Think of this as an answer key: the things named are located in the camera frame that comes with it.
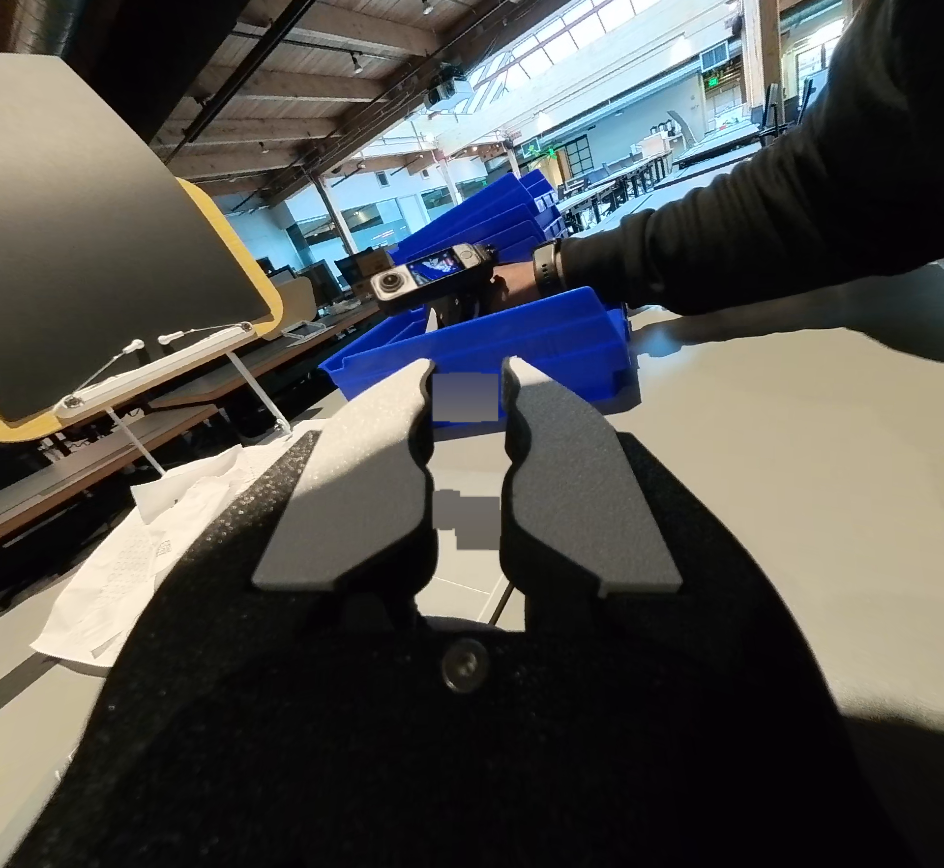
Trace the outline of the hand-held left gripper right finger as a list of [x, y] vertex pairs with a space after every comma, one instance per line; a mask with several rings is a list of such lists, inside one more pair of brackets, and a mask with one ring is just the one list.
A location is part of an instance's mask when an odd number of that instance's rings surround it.
[[527, 598], [673, 594], [681, 575], [616, 429], [519, 356], [501, 374], [501, 567]]

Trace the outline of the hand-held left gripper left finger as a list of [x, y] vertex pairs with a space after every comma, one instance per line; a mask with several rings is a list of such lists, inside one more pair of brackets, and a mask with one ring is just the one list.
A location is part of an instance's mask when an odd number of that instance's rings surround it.
[[421, 357], [322, 427], [253, 574], [262, 591], [421, 591], [437, 565]]

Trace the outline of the blue plastic bin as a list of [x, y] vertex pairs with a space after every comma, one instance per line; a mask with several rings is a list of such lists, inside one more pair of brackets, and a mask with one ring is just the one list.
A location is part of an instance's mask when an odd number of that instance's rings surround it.
[[517, 355], [586, 402], [619, 410], [637, 395], [624, 308], [605, 308], [589, 288], [428, 331], [417, 308], [382, 320], [320, 363], [348, 400], [419, 358], [438, 373], [498, 375]]

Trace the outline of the person's right forearm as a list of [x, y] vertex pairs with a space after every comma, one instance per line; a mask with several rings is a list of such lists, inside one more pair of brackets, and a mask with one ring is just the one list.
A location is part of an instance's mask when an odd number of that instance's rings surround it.
[[680, 200], [560, 249], [566, 289], [680, 315], [942, 259], [942, 0], [865, 0], [801, 123]]

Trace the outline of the grey desk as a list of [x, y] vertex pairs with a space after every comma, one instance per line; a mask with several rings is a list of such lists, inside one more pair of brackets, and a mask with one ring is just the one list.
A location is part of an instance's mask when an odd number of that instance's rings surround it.
[[[755, 557], [850, 718], [923, 866], [942, 866], [942, 264], [696, 318], [633, 319], [641, 404], [613, 415]], [[33, 654], [63, 582], [2, 617], [2, 864], [55, 788], [107, 670]], [[166, 680], [214, 644], [276, 648], [312, 597], [197, 595]]]

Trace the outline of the person's right hand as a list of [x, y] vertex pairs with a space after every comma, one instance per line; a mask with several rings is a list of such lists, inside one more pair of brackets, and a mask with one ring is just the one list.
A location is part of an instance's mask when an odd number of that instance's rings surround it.
[[498, 265], [489, 285], [490, 313], [520, 307], [541, 298], [532, 261]]

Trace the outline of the stack of blue bins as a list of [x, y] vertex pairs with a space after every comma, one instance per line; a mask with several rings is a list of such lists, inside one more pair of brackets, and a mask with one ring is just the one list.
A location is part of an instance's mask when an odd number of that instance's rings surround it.
[[567, 235], [557, 193], [539, 171], [505, 174], [401, 240], [391, 255], [403, 265], [459, 243], [492, 248], [501, 264], [528, 261], [533, 250]]

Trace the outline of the black wristwatch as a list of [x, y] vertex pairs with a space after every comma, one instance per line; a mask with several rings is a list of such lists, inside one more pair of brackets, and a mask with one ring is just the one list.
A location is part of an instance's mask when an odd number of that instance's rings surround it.
[[534, 285], [539, 298], [567, 291], [564, 279], [560, 237], [537, 246], [532, 253]]

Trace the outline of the ceiling projector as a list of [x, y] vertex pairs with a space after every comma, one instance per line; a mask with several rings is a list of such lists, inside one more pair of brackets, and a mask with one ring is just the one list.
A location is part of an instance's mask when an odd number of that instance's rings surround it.
[[428, 112], [445, 112], [469, 102], [475, 94], [462, 67], [444, 62], [431, 79], [423, 104]]

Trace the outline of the row of office tables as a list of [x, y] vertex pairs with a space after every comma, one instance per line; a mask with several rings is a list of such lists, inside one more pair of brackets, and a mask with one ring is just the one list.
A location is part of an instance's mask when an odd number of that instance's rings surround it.
[[635, 162], [560, 201], [567, 234], [593, 234], [628, 213], [680, 199], [749, 159], [772, 139], [772, 129], [742, 122], [714, 132], [679, 155], [660, 154]]

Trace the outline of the crumpled white paper bags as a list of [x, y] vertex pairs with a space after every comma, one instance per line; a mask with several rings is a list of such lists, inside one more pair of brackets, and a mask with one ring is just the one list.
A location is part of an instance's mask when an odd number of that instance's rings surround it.
[[200, 534], [302, 436], [234, 446], [132, 488], [133, 506], [59, 594], [34, 653], [109, 669], [160, 583]]

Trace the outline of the wood-edged office table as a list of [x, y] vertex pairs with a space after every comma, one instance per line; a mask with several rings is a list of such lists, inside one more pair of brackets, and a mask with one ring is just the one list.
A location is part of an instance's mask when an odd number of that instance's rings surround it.
[[[328, 343], [378, 313], [370, 301], [337, 316], [324, 331], [302, 341], [286, 336], [266, 343], [244, 361], [253, 381], [291, 360]], [[192, 383], [176, 388], [150, 403], [153, 412], [131, 422], [131, 432], [146, 449], [160, 447], [171, 439], [209, 420], [221, 411], [221, 400], [247, 382], [231, 363]], [[54, 512], [76, 496], [100, 483], [124, 466], [142, 458], [144, 452], [120, 431], [77, 449], [41, 471], [13, 483], [1, 492], [1, 538], [20, 533], [35, 521]]]

